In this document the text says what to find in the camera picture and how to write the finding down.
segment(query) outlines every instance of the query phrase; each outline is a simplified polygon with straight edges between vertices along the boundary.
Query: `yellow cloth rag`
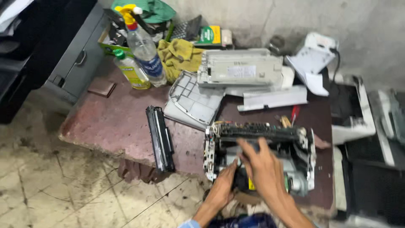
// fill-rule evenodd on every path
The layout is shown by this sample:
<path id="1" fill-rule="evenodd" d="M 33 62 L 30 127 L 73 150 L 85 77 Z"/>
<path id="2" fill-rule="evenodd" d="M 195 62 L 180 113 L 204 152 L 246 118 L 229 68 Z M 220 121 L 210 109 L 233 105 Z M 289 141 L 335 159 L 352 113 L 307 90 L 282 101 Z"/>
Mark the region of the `yellow cloth rag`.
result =
<path id="1" fill-rule="evenodd" d="M 183 39 L 172 42 L 160 40 L 158 55 L 166 71 L 167 80 L 173 84 L 182 70 L 197 71 L 201 65 L 204 49 L 194 48 L 193 44 Z"/>

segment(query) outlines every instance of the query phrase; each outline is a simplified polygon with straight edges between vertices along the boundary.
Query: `person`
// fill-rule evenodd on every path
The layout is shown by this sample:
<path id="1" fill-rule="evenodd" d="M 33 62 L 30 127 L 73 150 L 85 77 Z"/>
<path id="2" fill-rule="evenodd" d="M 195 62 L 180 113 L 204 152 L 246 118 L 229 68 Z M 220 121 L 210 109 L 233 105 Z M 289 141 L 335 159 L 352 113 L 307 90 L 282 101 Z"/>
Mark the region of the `person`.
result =
<path id="1" fill-rule="evenodd" d="M 258 139 L 260 146 L 258 153 L 244 139 L 239 138 L 237 142 L 243 150 L 243 154 L 239 154 L 239 158 L 245 165 L 246 172 L 253 181 L 256 191 L 261 195 L 269 209 L 273 211 L 273 214 L 288 228 L 315 227 L 298 210 L 294 199 L 286 192 L 283 166 L 269 149 L 266 140 L 264 138 Z M 231 186 L 236 168 L 237 159 L 220 172 L 207 198 L 198 208 L 194 217 L 181 224 L 179 228 L 203 228 L 210 224 L 212 219 L 233 199 Z"/>

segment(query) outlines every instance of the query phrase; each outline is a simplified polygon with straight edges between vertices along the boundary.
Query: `green bottle cap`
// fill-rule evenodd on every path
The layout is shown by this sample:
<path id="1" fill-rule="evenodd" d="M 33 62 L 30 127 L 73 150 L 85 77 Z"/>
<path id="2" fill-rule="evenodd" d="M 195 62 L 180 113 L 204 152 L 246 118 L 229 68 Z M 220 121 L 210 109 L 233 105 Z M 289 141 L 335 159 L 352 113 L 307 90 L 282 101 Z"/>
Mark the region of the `green bottle cap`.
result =
<path id="1" fill-rule="evenodd" d="M 125 53 L 122 49 L 115 49 L 114 55 L 117 57 L 117 59 L 124 59 L 125 58 Z"/>

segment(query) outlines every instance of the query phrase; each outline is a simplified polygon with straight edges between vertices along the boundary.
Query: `gray wall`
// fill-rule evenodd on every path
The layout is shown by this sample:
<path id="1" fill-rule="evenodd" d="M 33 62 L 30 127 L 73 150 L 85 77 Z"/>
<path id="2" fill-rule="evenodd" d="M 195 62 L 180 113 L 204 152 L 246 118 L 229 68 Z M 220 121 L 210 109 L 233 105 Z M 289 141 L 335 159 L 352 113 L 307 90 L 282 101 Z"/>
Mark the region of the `gray wall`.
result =
<path id="1" fill-rule="evenodd" d="M 109 7 L 112 0 L 99 0 Z M 238 45 L 263 47 L 274 34 L 295 45 L 309 31 L 340 42 L 341 72 L 368 89 L 405 85 L 405 0 L 164 0 L 175 20 L 202 14 L 230 29 Z"/>

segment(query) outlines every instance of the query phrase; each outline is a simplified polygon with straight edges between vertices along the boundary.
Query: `cabinet handle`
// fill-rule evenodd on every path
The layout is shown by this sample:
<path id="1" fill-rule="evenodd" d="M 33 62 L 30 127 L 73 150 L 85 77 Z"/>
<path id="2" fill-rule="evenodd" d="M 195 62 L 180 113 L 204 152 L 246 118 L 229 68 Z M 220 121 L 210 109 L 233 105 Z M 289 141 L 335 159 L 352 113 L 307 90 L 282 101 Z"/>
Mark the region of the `cabinet handle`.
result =
<path id="1" fill-rule="evenodd" d="M 80 52 L 78 58 L 79 58 L 80 56 L 83 56 L 82 59 L 81 59 L 81 61 L 80 61 L 80 62 L 77 62 L 77 59 L 76 59 L 76 62 L 75 62 L 75 64 L 74 64 L 74 66 L 81 67 L 81 66 L 83 65 L 84 60 L 85 60 L 86 57 L 87 57 L 86 51 L 85 51 L 85 50 L 82 50 L 82 51 Z"/>

